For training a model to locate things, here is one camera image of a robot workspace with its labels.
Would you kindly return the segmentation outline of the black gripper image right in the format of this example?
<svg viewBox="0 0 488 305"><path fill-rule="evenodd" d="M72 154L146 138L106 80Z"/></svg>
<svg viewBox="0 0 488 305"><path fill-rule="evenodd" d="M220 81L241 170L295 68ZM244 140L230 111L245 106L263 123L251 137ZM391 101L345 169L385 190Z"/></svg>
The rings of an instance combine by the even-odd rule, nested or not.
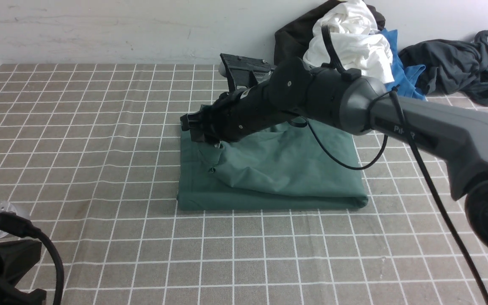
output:
<svg viewBox="0 0 488 305"><path fill-rule="evenodd" d="M181 116L180 127L197 143L233 143L295 117L295 113L271 103L269 84L261 83L221 94L212 105Z"/></svg>

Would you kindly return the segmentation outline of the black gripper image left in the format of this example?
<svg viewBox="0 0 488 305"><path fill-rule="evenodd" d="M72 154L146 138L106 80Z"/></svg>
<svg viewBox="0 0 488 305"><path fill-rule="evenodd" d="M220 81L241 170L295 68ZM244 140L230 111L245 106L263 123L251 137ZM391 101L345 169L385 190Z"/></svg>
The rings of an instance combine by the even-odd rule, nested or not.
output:
<svg viewBox="0 0 488 305"><path fill-rule="evenodd" d="M0 305L45 305L47 293L35 289L24 293L16 288L39 262L42 243L35 240L0 242Z"/></svg>

